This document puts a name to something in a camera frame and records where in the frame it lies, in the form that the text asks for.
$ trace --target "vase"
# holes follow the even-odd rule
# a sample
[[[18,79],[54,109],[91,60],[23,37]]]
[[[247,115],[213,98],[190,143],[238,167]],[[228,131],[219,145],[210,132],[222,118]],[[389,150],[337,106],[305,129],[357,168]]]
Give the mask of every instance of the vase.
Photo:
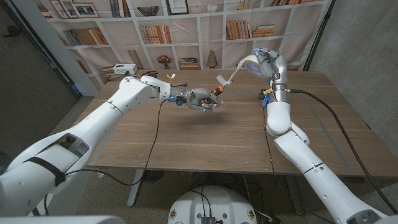
[[[216,55],[214,54],[214,50],[211,50],[209,53],[209,59],[207,60],[207,66],[209,66],[209,68],[216,68],[217,65]]]
[[[218,5],[217,4],[209,4],[207,5],[208,12],[215,12],[217,11]]]

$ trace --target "picture frame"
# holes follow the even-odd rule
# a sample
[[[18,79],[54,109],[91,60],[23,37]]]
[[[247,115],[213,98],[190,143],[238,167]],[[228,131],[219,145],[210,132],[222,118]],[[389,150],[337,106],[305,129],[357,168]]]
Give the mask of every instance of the picture frame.
[[[93,3],[71,3],[73,10],[79,18],[99,18]]]
[[[59,2],[61,3],[65,12],[68,14],[69,18],[71,18],[71,19],[78,18],[75,10],[72,7],[73,0],[59,0]]]
[[[189,13],[187,0],[165,0],[165,1],[169,16]]]
[[[67,12],[65,12],[65,9],[61,5],[60,1],[58,1],[58,0],[50,0],[50,4],[52,5],[52,7],[54,8],[55,12],[57,12],[58,16],[61,19],[69,19],[69,16],[68,16]]]

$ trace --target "bowl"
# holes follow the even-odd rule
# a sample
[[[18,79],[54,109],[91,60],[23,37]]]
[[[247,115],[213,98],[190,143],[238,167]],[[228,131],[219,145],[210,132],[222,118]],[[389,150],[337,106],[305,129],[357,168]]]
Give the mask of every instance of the bowl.
[[[144,16],[156,16],[159,6],[137,7]]]

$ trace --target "white box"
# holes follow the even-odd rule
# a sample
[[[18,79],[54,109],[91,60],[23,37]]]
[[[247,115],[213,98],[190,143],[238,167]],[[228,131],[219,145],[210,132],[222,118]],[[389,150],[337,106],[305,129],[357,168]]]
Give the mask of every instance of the white box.
[[[129,72],[129,75],[133,75],[138,71],[136,64],[116,64],[113,67],[113,71],[117,75],[124,75]]]

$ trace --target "blue connector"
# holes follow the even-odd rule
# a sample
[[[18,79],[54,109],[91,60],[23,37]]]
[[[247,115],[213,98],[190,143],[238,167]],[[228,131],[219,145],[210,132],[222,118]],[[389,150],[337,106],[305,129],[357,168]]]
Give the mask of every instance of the blue connector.
[[[264,100],[261,101],[261,106],[263,108],[266,108],[267,105],[271,102],[271,97],[269,97],[269,93],[267,93],[267,96]]]

